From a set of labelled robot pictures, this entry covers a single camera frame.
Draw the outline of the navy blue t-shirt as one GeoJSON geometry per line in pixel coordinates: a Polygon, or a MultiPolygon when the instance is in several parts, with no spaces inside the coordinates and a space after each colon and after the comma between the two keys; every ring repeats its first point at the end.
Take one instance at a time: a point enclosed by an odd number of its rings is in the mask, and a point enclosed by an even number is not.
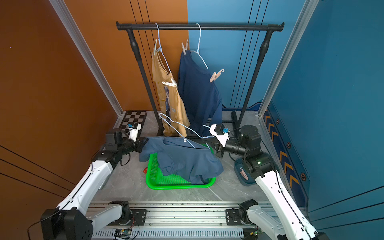
{"type": "Polygon", "coordinates": [[[195,55],[191,51],[181,52],[178,91],[190,128],[207,137],[211,135],[207,122],[222,123],[222,98],[216,84],[210,82],[212,73],[194,61],[195,55]]]}

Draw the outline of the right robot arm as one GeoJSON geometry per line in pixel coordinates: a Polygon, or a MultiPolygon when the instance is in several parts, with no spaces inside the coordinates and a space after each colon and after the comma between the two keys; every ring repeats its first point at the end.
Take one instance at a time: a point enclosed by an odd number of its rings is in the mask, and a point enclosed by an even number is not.
{"type": "Polygon", "coordinates": [[[326,240],[303,215],[287,192],[272,157],[261,150],[262,138],[257,127],[245,125],[239,136],[230,138],[223,125],[211,125],[210,134],[218,140],[217,155],[224,153],[242,157],[236,168],[239,180],[253,180],[265,193],[278,218],[267,214],[254,200],[240,204],[239,213],[245,224],[256,225],[272,240],[326,240]]]}

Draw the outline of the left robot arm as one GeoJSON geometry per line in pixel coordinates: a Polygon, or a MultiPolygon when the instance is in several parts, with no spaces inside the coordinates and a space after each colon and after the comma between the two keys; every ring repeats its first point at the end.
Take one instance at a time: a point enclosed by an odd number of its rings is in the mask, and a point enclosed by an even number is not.
{"type": "Polygon", "coordinates": [[[137,129],[113,129],[106,143],[96,152],[85,175],[55,209],[46,210],[40,220],[45,240],[90,240],[93,234],[112,222],[131,224],[133,214],[127,201],[112,201],[104,209],[87,217],[88,207],[100,187],[106,183],[124,155],[141,153],[148,138],[137,129]]]}

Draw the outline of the salmon pink clothespin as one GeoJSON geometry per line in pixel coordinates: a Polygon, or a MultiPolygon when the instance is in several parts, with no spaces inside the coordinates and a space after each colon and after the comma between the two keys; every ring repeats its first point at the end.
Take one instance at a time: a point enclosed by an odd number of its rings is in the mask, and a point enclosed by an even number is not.
{"type": "Polygon", "coordinates": [[[240,174],[243,176],[243,178],[245,179],[245,181],[248,181],[248,180],[249,180],[248,175],[247,175],[247,173],[244,171],[243,168],[240,168],[240,174]]]}

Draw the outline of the light blue t-shirt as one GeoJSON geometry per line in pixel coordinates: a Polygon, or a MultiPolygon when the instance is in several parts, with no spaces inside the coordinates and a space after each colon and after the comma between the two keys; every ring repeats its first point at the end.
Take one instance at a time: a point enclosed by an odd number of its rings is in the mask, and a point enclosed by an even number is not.
{"type": "Polygon", "coordinates": [[[157,154],[164,176],[178,175],[193,185],[203,185],[218,177],[224,167],[212,151],[199,143],[185,142],[177,137],[151,137],[139,154],[140,162],[147,162],[157,154]]]}

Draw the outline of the light pink clothespin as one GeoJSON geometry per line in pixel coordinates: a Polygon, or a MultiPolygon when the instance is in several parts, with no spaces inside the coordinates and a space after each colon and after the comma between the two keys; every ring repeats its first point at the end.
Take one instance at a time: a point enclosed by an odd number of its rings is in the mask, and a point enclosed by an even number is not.
{"type": "Polygon", "coordinates": [[[210,83],[214,82],[214,81],[215,81],[217,78],[219,78],[220,75],[221,75],[222,73],[224,73],[224,72],[225,72],[225,69],[221,69],[221,70],[218,71],[217,73],[214,72],[214,73],[212,74],[211,78],[210,78],[210,83]]]}

